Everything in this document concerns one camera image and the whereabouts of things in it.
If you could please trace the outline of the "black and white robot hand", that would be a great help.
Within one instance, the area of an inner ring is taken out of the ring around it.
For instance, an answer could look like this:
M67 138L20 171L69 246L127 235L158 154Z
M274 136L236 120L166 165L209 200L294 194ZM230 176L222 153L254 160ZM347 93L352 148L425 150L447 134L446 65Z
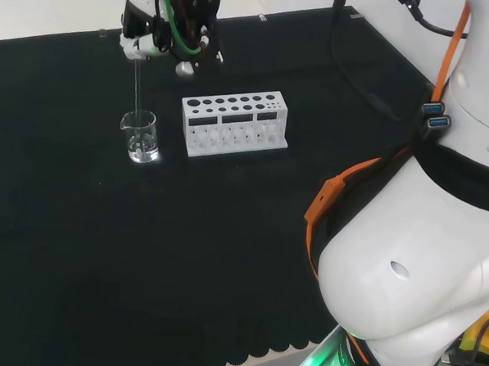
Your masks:
M224 63L219 9L220 0L126 0L120 46L131 61L173 57L184 78L216 70Z

